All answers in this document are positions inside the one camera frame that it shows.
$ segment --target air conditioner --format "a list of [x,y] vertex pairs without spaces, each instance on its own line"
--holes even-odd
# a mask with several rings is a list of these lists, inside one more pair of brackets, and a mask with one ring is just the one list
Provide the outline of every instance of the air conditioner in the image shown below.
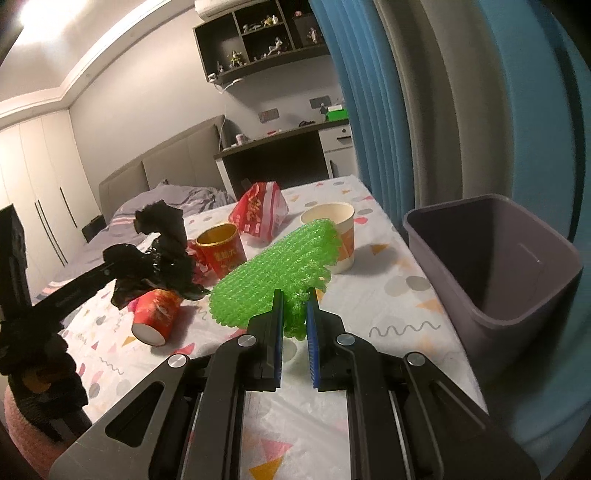
[[211,19],[214,15],[247,4],[251,0],[195,0],[195,10],[204,21]]

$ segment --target wall socket panel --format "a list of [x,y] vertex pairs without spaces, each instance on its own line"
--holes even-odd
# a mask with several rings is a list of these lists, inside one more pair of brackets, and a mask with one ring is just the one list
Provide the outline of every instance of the wall socket panel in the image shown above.
[[271,120],[277,120],[279,118],[279,110],[277,108],[272,108],[271,110],[266,110],[264,112],[259,113],[259,120],[262,124],[266,124]]
[[332,105],[332,102],[330,101],[330,97],[328,95],[310,99],[310,107],[312,108],[312,110],[320,109],[322,107],[322,104],[324,104],[324,106]]

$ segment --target headboard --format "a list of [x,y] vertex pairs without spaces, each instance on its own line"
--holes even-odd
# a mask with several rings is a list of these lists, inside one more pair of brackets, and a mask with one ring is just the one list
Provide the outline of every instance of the headboard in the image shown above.
[[224,188],[213,156],[229,146],[220,115],[156,145],[119,168],[99,185],[100,209],[109,222],[116,210],[136,195],[153,189],[164,179],[171,184]]

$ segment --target silver bolt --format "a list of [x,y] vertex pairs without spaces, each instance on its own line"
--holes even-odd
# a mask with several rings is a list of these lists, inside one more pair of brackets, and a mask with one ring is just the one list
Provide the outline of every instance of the silver bolt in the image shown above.
[[168,366],[172,368],[180,368],[186,363],[187,357],[180,353],[175,353],[173,356],[168,358]]
[[413,352],[408,355],[407,361],[414,367],[420,367],[425,364],[425,357],[420,353]]
[[256,337],[254,335],[249,335],[247,333],[246,335],[242,335],[241,337],[238,337],[238,345],[240,345],[240,346],[248,347],[248,346],[253,346],[255,343],[256,343]]
[[337,338],[336,342],[339,345],[349,346],[355,343],[355,337],[350,333],[341,333]]

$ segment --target tablecloth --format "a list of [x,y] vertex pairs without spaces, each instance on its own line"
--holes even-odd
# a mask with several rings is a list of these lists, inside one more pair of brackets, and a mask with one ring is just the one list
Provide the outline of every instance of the tablecloth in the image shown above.
[[[290,212],[278,238],[300,226],[306,209],[323,202],[355,207],[355,263],[334,275],[320,307],[342,317],[345,328],[382,352],[426,354],[470,398],[486,408],[478,383],[453,326],[428,279],[367,188],[343,177],[283,191]],[[186,217],[189,238],[227,221],[233,206]],[[148,238],[140,248],[149,245]],[[252,258],[260,247],[245,242]],[[150,347],[131,333],[133,313],[110,304],[114,282],[87,301],[62,336],[76,360],[96,421],[173,352],[207,355],[237,329],[218,325],[208,298],[185,301],[166,345]],[[284,339],[281,388],[247,393],[242,436],[241,479],[350,478],[344,392],[312,388],[306,342]]]

